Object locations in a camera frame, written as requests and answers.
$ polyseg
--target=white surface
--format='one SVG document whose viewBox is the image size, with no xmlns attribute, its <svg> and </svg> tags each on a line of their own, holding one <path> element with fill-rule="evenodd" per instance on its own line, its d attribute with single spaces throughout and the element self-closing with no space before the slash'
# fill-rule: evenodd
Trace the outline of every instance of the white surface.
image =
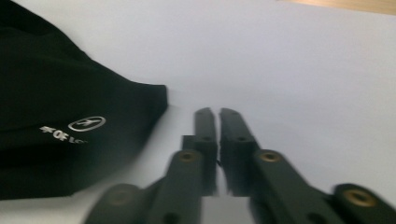
<svg viewBox="0 0 396 224">
<path fill-rule="evenodd" d="M 171 106 L 138 163 L 71 198 L 0 202 L 0 223 L 82 223 L 106 187 L 162 176 L 206 106 L 241 112 L 313 186 L 352 182 L 396 205 L 396 17 L 272 0 L 16 2 L 97 62 L 166 84 Z M 252 223 L 219 182 L 203 224 Z"/>
</svg>

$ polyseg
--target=white logo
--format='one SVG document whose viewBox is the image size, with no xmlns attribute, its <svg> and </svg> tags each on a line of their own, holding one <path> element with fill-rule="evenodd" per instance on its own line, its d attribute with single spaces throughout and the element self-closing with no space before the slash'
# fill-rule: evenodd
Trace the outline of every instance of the white logo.
<svg viewBox="0 0 396 224">
<path fill-rule="evenodd" d="M 79 139 L 74 138 L 73 136 L 70 136 L 68 133 L 64 133 L 61 130 L 56 130 L 54 128 L 48 127 L 48 126 L 43 126 L 40 128 L 43 133 L 52 133 L 52 136 L 60 141 L 68 140 L 69 143 L 74 143 L 74 144 L 83 144 L 83 143 L 88 143 L 87 141 L 82 141 Z"/>
<path fill-rule="evenodd" d="M 106 119 L 102 117 L 89 117 L 86 119 L 80 119 L 69 124 L 69 129 L 75 132 L 87 132 L 93 129 L 97 129 L 106 123 Z"/>
</svg>

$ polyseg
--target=black fabric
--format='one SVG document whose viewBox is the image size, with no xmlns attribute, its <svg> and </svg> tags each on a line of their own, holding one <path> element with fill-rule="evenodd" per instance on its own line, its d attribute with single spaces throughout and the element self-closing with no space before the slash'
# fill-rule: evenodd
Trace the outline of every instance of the black fabric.
<svg viewBox="0 0 396 224">
<path fill-rule="evenodd" d="M 0 199 L 89 186 L 135 157 L 166 107 L 165 86 L 117 75 L 0 0 Z"/>
</svg>

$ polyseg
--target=black clamp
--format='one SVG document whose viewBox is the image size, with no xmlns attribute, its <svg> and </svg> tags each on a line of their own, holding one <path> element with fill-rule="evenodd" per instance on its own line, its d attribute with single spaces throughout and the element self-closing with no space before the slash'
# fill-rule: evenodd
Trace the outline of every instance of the black clamp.
<svg viewBox="0 0 396 224">
<path fill-rule="evenodd" d="M 287 159 L 263 150 L 241 115 L 221 109 L 220 160 L 228 190 L 249 197 L 257 224 L 390 224 L 396 211 L 358 185 L 343 184 L 332 195 L 309 186 Z M 209 108 L 195 113 L 195 135 L 165 177 L 146 189 L 121 184 L 109 189 L 85 224 L 199 224 L 201 198 L 216 194 L 218 145 Z"/>
</svg>

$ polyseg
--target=metal grommet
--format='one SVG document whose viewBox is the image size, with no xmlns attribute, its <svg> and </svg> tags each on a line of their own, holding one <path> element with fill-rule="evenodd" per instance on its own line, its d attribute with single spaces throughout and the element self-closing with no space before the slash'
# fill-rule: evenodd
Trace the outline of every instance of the metal grommet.
<svg viewBox="0 0 396 224">
<path fill-rule="evenodd" d="M 274 162 L 280 161 L 280 156 L 275 152 L 264 152 L 260 155 L 260 159 L 262 159 L 262 161 Z"/>
<path fill-rule="evenodd" d="M 122 206 L 130 202 L 133 198 L 132 192 L 126 189 L 116 189 L 108 195 L 108 203 L 113 206 Z"/>
<path fill-rule="evenodd" d="M 350 203 L 357 206 L 373 207 L 376 205 L 376 199 L 361 189 L 348 189 L 344 191 L 344 197 L 346 197 Z"/>
<path fill-rule="evenodd" d="M 185 162 L 194 161 L 195 155 L 192 152 L 182 152 L 180 153 L 180 160 Z"/>
</svg>

